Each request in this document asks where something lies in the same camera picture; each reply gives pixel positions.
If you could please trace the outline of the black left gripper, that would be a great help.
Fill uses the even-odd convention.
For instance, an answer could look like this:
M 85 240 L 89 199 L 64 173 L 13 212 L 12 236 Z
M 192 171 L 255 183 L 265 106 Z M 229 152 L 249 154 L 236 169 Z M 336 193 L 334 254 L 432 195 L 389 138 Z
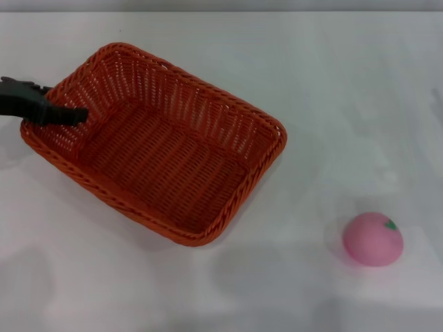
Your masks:
M 26 119 L 36 125 L 76 126 L 86 122 L 89 110 L 46 105 L 45 93 L 52 87 L 1 77 L 1 115 Z

